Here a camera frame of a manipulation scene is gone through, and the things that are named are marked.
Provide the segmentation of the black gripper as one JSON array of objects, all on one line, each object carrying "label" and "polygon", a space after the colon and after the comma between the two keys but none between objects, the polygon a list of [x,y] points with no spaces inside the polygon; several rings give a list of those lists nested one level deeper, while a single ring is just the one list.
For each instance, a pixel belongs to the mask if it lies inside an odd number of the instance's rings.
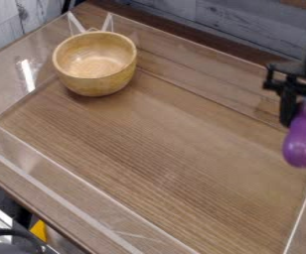
[{"label": "black gripper", "polygon": [[281,94],[279,121],[289,127],[297,113],[297,94],[306,96],[306,63],[271,63],[263,88]]}]

